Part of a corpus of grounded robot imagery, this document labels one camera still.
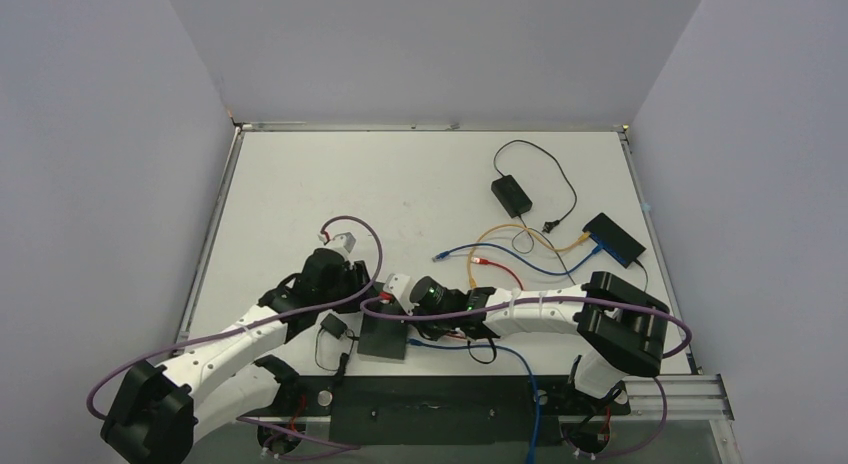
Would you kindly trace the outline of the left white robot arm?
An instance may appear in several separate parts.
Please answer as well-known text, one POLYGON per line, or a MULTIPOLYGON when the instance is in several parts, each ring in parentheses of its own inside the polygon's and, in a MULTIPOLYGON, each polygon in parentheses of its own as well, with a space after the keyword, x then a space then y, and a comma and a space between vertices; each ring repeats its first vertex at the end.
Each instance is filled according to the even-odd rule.
POLYGON ((101 439, 129 463, 181 463, 198 441, 248 412, 291 411, 295 372, 272 351, 324 311, 351 312, 374 284, 366 264, 351 260, 344 247, 314 250, 301 271, 229 327, 183 342, 185 352, 158 365, 142 357, 124 366, 101 439))

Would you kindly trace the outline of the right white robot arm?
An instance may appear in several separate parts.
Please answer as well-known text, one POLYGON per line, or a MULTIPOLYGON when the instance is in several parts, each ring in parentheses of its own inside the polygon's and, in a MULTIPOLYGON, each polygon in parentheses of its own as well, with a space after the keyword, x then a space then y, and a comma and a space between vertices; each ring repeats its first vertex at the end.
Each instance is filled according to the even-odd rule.
POLYGON ((605 271, 564 289, 523 291, 482 287, 449 289, 425 276, 401 297, 404 312, 425 338, 458 331, 471 340, 514 334, 578 335, 590 346, 564 384, 566 402, 588 411, 627 376, 659 375, 669 308, 662 301, 605 271))

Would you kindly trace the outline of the black network switch small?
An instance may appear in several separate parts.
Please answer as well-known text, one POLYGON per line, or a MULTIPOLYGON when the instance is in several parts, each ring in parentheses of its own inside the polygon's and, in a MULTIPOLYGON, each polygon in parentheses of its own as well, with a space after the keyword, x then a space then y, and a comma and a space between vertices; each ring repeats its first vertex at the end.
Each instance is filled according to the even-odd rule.
POLYGON ((636 263, 646 251, 642 243, 605 213, 588 221, 582 231, 624 268, 636 263))

